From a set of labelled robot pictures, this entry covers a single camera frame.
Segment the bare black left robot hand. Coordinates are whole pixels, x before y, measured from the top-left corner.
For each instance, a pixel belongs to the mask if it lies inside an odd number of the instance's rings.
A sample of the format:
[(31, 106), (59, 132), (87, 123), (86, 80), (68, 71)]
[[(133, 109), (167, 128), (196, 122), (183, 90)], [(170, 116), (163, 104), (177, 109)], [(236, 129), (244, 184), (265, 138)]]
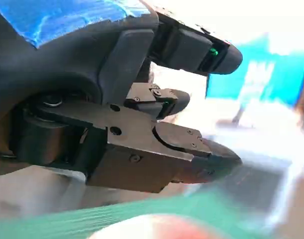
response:
[(39, 166), (158, 193), (229, 175), (236, 153), (164, 122), (190, 97), (150, 83), (149, 66), (226, 75), (242, 60), (144, 0), (0, 0), (0, 176)]

